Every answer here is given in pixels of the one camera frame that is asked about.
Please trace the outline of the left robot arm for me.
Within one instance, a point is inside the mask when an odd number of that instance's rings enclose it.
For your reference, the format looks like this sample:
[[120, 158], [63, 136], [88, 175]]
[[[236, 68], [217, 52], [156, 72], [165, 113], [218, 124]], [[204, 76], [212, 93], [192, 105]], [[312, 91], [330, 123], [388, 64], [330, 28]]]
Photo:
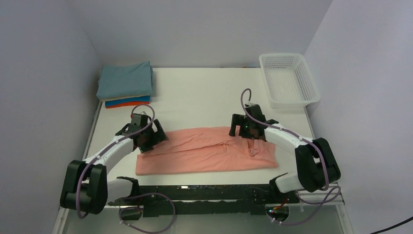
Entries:
[[60, 206], [75, 210], [81, 218], [99, 214], [110, 202], [122, 199], [135, 204], [140, 198], [137, 179], [119, 176], [109, 181], [107, 174], [125, 156], [139, 150], [145, 153], [168, 137], [158, 119], [132, 114], [131, 122], [118, 131], [112, 141], [95, 155], [69, 163], [60, 196]]

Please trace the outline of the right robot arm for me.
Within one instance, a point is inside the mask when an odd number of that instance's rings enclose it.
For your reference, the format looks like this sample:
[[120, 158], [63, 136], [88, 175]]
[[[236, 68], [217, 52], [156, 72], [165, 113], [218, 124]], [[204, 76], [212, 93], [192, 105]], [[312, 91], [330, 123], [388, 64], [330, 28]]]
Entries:
[[296, 171], [270, 181], [269, 198], [281, 202], [288, 192], [314, 192], [341, 178], [335, 156], [324, 138], [311, 139], [284, 128], [274, 119], [266, 119], [257, 104], [246, 105], [244, 114], [233, 114], [231, 137], [261, 140], [281, 147], [295, 157]]

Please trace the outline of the pink t shirt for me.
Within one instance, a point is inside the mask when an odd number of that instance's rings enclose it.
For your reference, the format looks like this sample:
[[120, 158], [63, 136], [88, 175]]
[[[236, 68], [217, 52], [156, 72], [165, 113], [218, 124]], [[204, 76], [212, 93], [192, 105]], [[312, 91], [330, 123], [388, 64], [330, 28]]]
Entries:
[[229, 127], [166, 132], [168, 140], [137, 156], [135, 174], [172, 175], [277, 168], [275, 144], [230, 136]]

